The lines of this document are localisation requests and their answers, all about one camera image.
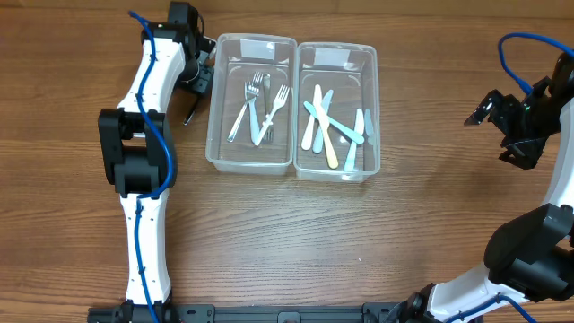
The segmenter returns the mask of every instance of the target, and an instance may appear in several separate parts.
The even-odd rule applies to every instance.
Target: cutlery
[[[303,102],[303,105],[305,106],[305,109],[307,109],[307,111],[311,115],[313,115],[313,117],[315,117],[317,115],[317,112],[311,103]],[[363,138],[362,135],[359,135],[354,130],[341,124],[339,121],[337,121],[331,117],[327,117],[327,118],[333,127],[339,129],[339,131],[341,131],[343,133],[343,135],[346,135],[349,139],[353,140],[355,143],[362,144],[365,142],[365,138]]]
[[[254,143],[259,135],[259,121],[257,120],[257,111],[255,109],[255,100],[259,95],[259,85],[263,81],[263,73],[255,72],[253,82],[248,85],[248,94],[250,94],[249,103],[249,128],[251,129],[251,141]]]
[[[271,75],[265,73],[263,75],[263,100],[265,100],[265,117],[269,115],[271,112],[269,109],[271,108]],[[265,135],[263,136],[263,144],[270,144],[273,142],[273,123],[269,125]]]
[[[315,95],[313,96],[313,105],[317,112],[319,126],[323,132],[323,141],[325,142],[325,153],[326,162],[329,168],[335,170],[339,167],[339,161],[337,160],[337,155],[335,154],[335,149],[333,149],[333,144],[331,143],[331,138],[329,138],[329,133],[327,129],[329,128],[329,118],[327,117],[325,110],[321,106],[321,99],[323,95],[321,94],[321,85],[315,85]]]
[[[375,131],[373,130],[373,121],[370,119],[370,110],[365,110],[365,133],[367,134],[367,142],[370,145],[375,145]]]
[[[261,83],[261,80],[259,79],[259,77],[260,77],[259,75],[261,75],[259,72],[256,72],[253,75],[252,83],[254,83],[256,86],[259,86],[257,84]],[[233,140],[235,140],[235,136],[237,135],[237,132],[239,130],[239,125],[241,124],[241,120],[243,119],[243,116],[245,115],[245,109],[248,106],[248,85],[249,85],[249,82],[245,82],[245,88],[244,88],[245,103],[243,104],[243,107],[239,111],[239,114],[237,115],[237,118],[235,119],[235,122],[233,123],[233,127],[231,127],[230,135],[227,137],[227,141],[230,143],[232,143]]]
[[[329,90],[325,94],[323,98],[322,104],[323,108],[325,108],[325,113],[329,110],[329,104],[331,104],[331,97],[333,96],[333,90]],[[315,118],[313,115],[309,115],[309,120],[307,121],[307,127],[305,127],[305,133],[303,133],[303,139],[301,140],[301,149],[302,150],[309,150],[311,149],[311,142],[313,141],[313,126],[315,125]],[[321,129],[317,129],[317,135],[321,134],[321,150],[323,149],[323,135],[321,133]]]
[[[329,106],[331,105],[331,98],[333,98],[333,90],[329,90],[323,97],[323,109],[325,113],[329,112]],[[321,129],[317,129],[317,134],[315,135],[315,141],[313,142],[313,153],[321,153],[323,150],[323,133]]]
[[[355,118],[355,132],[358,134],[363,133],[365,130],[365,119],[362,115],[362,110],[357,109],[357,116]],[[347,160],[344,163],[344,171],[352,171],[355,168],[355,158],[357,154],[357,143],[351,141],[349,152],[347,153]]]
[[[282,108],[285,105],[288,98],[289,98],[289,87],[286,85],[281,85],[281,88],[279,88],[277,96],[273,101],[273,109],[271,110],[271,113],[267,116],[267,119],[263,122],[263,128],[261,129],[261,131],[259,131],[259,136],[254,142],[256,146],[259,146],[259,144],[261,144],[261,140],[263,140],[263,136],[265,135],[267,128],[269,128],[269,126],[273,124],[272,122],[273,116],[275,115],[275,113],[277,113],[277,111],[280,108]]]

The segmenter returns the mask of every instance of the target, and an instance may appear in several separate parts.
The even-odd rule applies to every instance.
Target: knife
[[[331,143],[329,133],[327,132],[327,129],[329,128],[329,118],[327,117],[325,111],[323,110],[323,106],[321,106],[322,97],[323,95],[321,94],[321,85],[317,84],[315,85],[315,95],[313,96],[313,105],[315,106],[315,110],[317,111],[318,116],[317,119],[319,120],[321,131],[323,132],[323,141],[325,141],[326,162],[331,170],[336,170],[336,168],[339,167],[339,161],[337,160],[335,149],[333,149],[333,144]]]
[[[333,90],[329,90],[325,97],[323,97],[322,106],[325,109],[325,113],[329,110],[329,105],[331,104],[331,97],[333,97]],[[315,118],[312,115],[309,115],[309,121],[307,121],[307,127],[305,128],[305,133],[303,134],[303,139],[301,140],[301,149],[302,150],[309,150],[311,148],[311,141],[313,140],[313,126],[315,125]],[[317,129],[317,135],[321,134],[321,149],[323,149],[323,134],[321,133],[321,129]]]
[[[362,110],[357,109],[357,117],[355,118],[355,131],[362,135],[365,130],[365,119],[362,115]],[[344,171],[353,171],[355,168],[355,158],[357,154],[357,143],[351,142],[349,153],[347,153],[347,160],[344,163]]]
[[[375,145],[375,131],[373,130],[373,122],[370,119],[370,110],[365,110],[365,133],[367,134],[367,142],[370,145]]]
[[[309,102],[303,102],[303,105],[305,106],[305,109],[307,109],[307,111],[314,117],[317,117],[317,111],[315,110],[315,108],[313,107],[313,105]],[[337,120],[331,118],[331,117],[327,117],[329,119],[330,124],[339,129],[339,131],[341,131],[343,133],[343,135],[346,135],[349,139],[353,140],[355,143],[357,144],[363,144],[365,142],[365,138],[362,137],[362,135],[357,134],[354,130],[350,129],[349,127],[342,125],[340,122],[338,122]]]
[[[329,106],[331,105],[331,98],[333,98],[333,90],[329,90],[323,97],[323,109],[325,113],[329,112]],[[313,153],[321,153],[323,150],[323,133],[321,129],[317,129],[317,134],[315,135],[315,141],[313,142]]]

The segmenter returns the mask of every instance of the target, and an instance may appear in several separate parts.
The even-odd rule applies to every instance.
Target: light blue plastic knife
[[[329,106],[331,105],[331,98],[333,98],[333,90],[329,90],[323,97],[323,102],[321,106],[325,109],[325,113],[329,112]],[[321,153],[323,150],[323,132],[321,128],[317,129],[317,134],[315,135],[315,141],[313,142],[313,153]]]

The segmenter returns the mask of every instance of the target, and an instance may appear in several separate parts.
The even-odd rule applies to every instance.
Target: metal fork
[[[251,83],[254,86],[258,87],[261,84],[262,80],[263,80],[263,74],[261,72],[255,72],[255,74],[253,75],[253,81]],[[249,82],[245,82],[245,87],[244,87],[245,103],[243,104],[243,107],[239,111],[239,114],[237,115],[237,118],[235,119],[235,122],[233,123],[233,127],[231,127],[230,135],[227,137],[227,141],[230,143],[233,142],[233,140],[235,140],[235,136],[237,135],[237,132],[239,130],[239,125],[241,124],[241,120],[243,120],[243,116],[245,115],[245,110],[248,107],[248,100],[249,100],[248,85],[249,85]]]
[[[265,73],[263,75],[263,100],[265,100],[265,117],[269,116],[270,108],[271,108],[271,75]],[[263,135],[263,140],[261,141],[262,144],[271,144],[273,142],[273,123],[269,125],[267,131]]]
[[[259,146],[259,144],[261,144],[261,140],[263,140],[263,136],[265,135],[267,128],[269,128],[269,126],[271,126],[273,124],[273,122],[272,122],[273,116],[275,115],[275,113],[280,108],[285,106],[285,103],[287,102],[288,98],[289,98],[289,87],[286,85],[281,85],[281,88],[279,88],[279,91],[277,92],[277,96],[275,97],[275,100],[273,101],[273,109],[271,110],[271,113],[267,116],[267,119],[263,123],[263,128],[259,132],[259,136],[257,137],[257,140],[255,141],[256,146]]]
[[[259,95],[259,86],[263,81],[263,73],[255,72],[253,82],[248,84],[249,98],[245,98],[249,103],[249,128],[251,129],[251,142],[255,143],[259,135],[259,121],[257,120],[257,110],[255,109],[255,100]]]

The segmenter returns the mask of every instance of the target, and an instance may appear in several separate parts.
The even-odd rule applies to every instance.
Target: plastic bin
[[[380,132],[378,103],[377,51],[371,46],[342,43],[302,43],[298,47],[299,86],[294,166],[300,179],[362,182],[380,169]],[[309,120],[304,101],[313,102],[315,85],[323,95],[333,90],[328,116],[354,129],[356,110],[361,109],[365,127],[364,144],[357,146],[352,171],[344,171],[350,140],[333,126],[328,128],[339,167],[332,170],[325,148],[320,153],[301,149],[301,140]],[[315,120],[313,140],[318,130]]]
[[[251,174],[284,174],[293,159],[294,93],[297,87],[297,42],[294,39],[256,35],[222,34],[217,41],[213,94],[205,156],[219,171]],[[233,142],[228,135],[245,101],[244,84],[255,72],[267,73],[271,98],[282,84],[291,88],[285,106],[274,116],[274,140],[254,146],[249,109]],[[256,100],[259,127],[265,120],[263,87]]]

